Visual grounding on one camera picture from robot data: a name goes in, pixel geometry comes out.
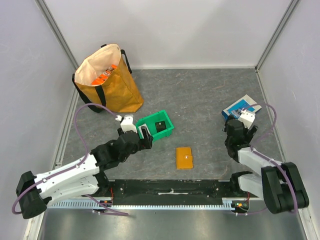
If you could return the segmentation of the orange leather card holder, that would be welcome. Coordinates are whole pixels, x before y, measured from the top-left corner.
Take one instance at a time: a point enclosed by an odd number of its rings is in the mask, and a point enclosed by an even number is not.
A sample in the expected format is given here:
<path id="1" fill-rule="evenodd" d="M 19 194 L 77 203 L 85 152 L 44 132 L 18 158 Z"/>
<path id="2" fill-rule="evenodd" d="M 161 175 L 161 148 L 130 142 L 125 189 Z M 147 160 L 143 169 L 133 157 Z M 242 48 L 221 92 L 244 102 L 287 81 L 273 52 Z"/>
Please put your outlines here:
<path id="1" fill-rule="evenodd" d="M 176 168 L 178 170 L 190 170 L 193 167 L 192 149 L 190 147 L 177 147 Z"/>

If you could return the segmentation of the green plastic bin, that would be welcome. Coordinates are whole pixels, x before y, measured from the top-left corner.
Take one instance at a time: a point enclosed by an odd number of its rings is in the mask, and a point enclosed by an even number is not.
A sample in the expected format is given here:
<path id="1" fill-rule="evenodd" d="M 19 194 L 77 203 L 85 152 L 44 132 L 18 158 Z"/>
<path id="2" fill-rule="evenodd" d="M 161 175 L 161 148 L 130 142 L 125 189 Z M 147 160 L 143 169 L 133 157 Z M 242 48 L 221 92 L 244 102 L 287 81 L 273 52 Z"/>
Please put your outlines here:
<path id="1" fill-rule="evenodd" d="M 135 126 L 141 137 L 143 137 L 141 126 L 147 127 L 149 134 L 153 137 L 153 143 L 169 137 L 175 128 L 164 109 L 139 119 Z"/>

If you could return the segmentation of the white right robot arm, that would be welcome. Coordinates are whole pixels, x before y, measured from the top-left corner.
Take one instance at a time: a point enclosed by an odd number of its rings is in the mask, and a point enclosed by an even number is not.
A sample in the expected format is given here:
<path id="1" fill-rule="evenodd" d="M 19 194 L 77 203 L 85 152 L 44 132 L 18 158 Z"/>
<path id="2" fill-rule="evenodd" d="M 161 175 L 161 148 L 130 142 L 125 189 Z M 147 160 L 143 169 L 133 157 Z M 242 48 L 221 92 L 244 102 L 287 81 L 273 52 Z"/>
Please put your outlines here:
<path id="1" fill-rule="evenodd" d="M 250 168 L 232 175 L 229 191 L 235 197 L 249 192 L 264 201 L 272 214 L 297 212 L 310 204 L 298 167 L 292 162 L 276 161 L 251 146 L 258 130 L 256 125 L 246 127 L 232 115 L 223 128 L 224 145 L 229 157 Z"/>

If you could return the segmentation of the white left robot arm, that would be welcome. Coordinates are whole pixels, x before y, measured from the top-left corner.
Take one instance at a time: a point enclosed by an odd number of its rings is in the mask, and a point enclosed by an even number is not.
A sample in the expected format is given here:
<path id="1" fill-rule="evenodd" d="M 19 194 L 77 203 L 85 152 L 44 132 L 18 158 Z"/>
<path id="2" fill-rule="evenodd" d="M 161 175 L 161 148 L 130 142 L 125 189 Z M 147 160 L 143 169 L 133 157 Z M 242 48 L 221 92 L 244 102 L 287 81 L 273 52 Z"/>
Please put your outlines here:
<path id="1" fill-rule="evenodd" d="M 130 155 L 152 148 L 153 137 L 146 126 L 141 130 L 118 130 L 119 137 L 87 152 L 83 158 L 56 170 L 40 174 L 23 173 L 16 187 L 12 213 L 31 219 L 47 207 L 73 197 L 106 196 L 110 183 L 106 170 L 125 162 Z"/>

